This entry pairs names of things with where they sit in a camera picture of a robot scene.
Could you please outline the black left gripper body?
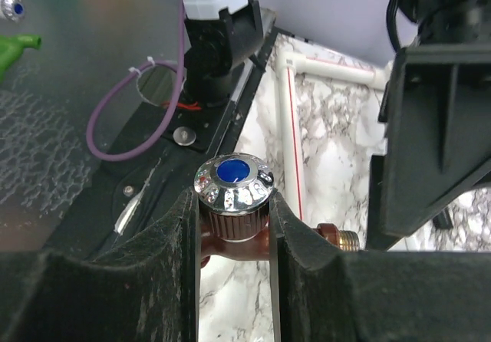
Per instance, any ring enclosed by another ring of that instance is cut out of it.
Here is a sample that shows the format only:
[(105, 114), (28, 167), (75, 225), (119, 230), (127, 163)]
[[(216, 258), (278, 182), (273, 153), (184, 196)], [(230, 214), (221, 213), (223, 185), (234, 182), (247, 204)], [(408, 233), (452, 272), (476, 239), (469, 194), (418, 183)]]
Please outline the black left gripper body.
[(490, 184), (490, 0), (389, 0), (395, 50), (378, 115), (387, 152), (372, 156), (366, 246), (388, 249)]

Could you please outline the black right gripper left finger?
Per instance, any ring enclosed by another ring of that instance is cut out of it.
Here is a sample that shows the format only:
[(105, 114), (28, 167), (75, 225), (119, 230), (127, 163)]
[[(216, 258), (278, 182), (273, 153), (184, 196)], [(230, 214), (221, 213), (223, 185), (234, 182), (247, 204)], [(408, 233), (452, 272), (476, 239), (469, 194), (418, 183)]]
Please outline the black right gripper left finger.
[(93, 261), (1, 256), (3, 341), (195, 341), (198, 199), (187, 189), (150, 227)]

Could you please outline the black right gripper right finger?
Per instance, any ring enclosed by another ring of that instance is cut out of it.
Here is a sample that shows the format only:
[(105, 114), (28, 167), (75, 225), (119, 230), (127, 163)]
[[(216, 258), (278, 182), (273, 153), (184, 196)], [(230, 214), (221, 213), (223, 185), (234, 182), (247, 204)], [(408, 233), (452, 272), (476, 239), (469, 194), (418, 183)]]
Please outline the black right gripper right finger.
[(270, 199), (277, 341), (488, 341), (490, 256), (344, 252)]

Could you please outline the brown faucet chrome knob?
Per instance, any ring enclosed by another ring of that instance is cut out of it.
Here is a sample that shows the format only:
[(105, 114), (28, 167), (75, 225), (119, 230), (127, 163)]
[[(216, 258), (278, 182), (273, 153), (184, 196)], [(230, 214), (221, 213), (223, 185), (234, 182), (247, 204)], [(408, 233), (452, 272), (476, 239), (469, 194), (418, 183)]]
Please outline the brown faucet chrome knob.
[(268, 164), (247, 153), (213, 157), (193, 179), (198, 198), (200, 265), (213, 256), (233, 261), (275, 262), (281, 256), (283, 219), (301, 226), (301, 234), (345, 252), (361, 248), (358, 234), (332, 223), (307, 226), (276, 189)]

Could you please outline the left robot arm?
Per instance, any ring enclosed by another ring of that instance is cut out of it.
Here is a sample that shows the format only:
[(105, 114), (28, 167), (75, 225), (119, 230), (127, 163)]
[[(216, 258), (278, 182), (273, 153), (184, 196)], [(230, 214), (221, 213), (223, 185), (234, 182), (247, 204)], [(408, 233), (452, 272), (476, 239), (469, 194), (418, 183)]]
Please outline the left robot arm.
[[(190, 49), (186, 92), (202, 104), (262, 43), (256, 0), (183, 0)], [(311, 74), (380, 90), (378, 120), (388, 151), (371, 161), (367, 246), (388, 249), (458, 195), (490, 184), (490, 0), (390, 0), (391, 70), (362, 68), (286, 51), (277, 57), (285, 200), (305, 213), (305, 175), (295, 76)]]

